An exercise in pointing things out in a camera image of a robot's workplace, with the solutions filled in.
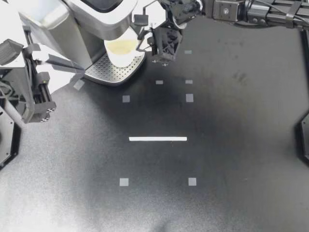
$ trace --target square tape marker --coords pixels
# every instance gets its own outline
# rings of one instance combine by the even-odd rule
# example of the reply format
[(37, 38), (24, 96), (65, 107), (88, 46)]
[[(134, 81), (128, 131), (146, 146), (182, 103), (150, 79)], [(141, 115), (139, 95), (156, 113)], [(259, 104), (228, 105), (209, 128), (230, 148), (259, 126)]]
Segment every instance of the square tape marker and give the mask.
[(188, 185), (189, 186), (196, 186), (197, 185), (197, 179), (196, 178), (188, 178)]
[(129, 186), (129, 178), (120, 178), (119, 186), (120, 187), (128, 187)]

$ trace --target white cup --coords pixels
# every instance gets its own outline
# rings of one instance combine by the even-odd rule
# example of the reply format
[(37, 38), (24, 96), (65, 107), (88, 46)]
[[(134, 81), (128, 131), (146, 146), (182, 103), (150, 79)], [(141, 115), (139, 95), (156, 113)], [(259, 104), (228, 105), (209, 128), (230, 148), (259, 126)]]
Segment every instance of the white cup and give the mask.
[(133, 62), (134, 57), (143, 54), (143, 52), (136, 51), (138, 46), (137, 34), (131, 27), (118, 39), (105, 40), (104, 45), (111, 63), (118, 68), (129, 66)]

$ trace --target metal drip tray grate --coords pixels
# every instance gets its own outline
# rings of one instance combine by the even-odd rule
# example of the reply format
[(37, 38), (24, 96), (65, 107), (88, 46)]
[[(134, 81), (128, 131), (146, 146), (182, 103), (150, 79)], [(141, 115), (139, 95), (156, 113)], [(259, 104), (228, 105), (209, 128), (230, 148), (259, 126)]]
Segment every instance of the metal drip tray grate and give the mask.
[(85, 77), (103, 85), (117, 86), (127, 81), (132, 74), (142, 65), (145, 54), (135, 57), (131, 65), (126, 68), (114, 66), (107, 54), (86, 70)]

